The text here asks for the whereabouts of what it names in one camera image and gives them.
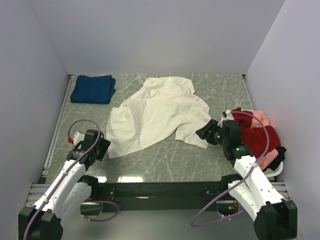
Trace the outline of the white t shirt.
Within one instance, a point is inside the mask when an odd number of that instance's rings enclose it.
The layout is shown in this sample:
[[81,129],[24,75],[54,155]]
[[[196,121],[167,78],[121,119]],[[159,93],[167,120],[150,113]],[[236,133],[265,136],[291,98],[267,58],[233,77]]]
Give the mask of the white t shirt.
[[195,95],[188,78],[149,77],[140,90],[111,109],[106,138],[108,156],[115,159],[146,149],[172,134],[175,139],[203,149],[196,135],[210,120],[210,107]]

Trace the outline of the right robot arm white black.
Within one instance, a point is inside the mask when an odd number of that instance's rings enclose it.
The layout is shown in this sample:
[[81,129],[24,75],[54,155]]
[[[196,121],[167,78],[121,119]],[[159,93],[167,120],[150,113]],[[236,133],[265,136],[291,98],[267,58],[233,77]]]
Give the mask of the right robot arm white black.
[[210,120],[195,132],[202,140],[223,148],[227,160],[242,178],[219,187],[219,195],[203,209],[208,209],[221,197],[236,199],[253,220],[255,234],[260,240],[290,240],[298,234],[298,208],[270,183],[248,146],[242,143],[241,126],[226,120],[222,126]]

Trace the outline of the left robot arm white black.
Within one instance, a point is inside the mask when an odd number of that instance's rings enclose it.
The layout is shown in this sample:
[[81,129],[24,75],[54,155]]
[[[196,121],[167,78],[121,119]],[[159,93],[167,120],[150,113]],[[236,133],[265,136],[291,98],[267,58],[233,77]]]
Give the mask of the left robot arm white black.
[[100,200],[97,177],[86,175],[95,161],[101,161],[110,141],[99,130],[89,129],[67,154],[62,170],[46,192],[18,214],[18,239],[60,240],[67,219],[85,201]]

